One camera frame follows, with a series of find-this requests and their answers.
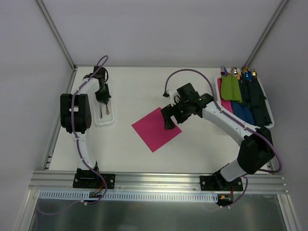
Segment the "magenta paper napkin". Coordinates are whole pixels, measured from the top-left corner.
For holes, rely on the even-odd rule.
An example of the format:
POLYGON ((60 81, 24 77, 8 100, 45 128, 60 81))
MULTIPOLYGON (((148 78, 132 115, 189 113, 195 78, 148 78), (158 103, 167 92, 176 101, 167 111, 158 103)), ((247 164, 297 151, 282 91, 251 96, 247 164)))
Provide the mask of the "magenta paper napkin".
POLYGON ((178 126, 171 130, 164 128, 164 119, 160 107, 131 126, 152 152, 157 151, 182 132, 178 126))

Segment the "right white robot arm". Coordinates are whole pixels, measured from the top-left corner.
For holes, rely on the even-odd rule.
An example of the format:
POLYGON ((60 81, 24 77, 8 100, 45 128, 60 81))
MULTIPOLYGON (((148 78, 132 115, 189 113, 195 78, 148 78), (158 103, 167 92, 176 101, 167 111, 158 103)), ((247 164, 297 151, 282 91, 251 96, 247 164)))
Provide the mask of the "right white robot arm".
POLYGON ((200 95, 191 83, 177 90, 166 90, 163 96, 170 99, 170 104, 161 109, 166 130, 172 130, 176 123, 181 124, 191 115, 197 115, 218 126, 240 147, 236 159, 209 177, 201 186, 203 190, 230 190, 235 180, 260 171, 275 156, 269 129, 245 127, 222 110, 213 96, 208 93, 200 95))

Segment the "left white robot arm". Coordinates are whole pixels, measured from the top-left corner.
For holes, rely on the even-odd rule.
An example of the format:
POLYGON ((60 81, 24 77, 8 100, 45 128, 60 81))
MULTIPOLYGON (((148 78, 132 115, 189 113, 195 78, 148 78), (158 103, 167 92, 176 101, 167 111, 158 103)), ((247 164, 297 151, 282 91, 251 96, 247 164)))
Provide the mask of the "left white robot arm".
POLYGON ((107 126, 114 121, 108 79, 108 71, 95 66, 75 91, 60 96, 61 126, 70 134, 78 156, 74 188, 108 186, 108 178, 99 173, 98 159, 90 148, 89 138, 92 125, 107 126))

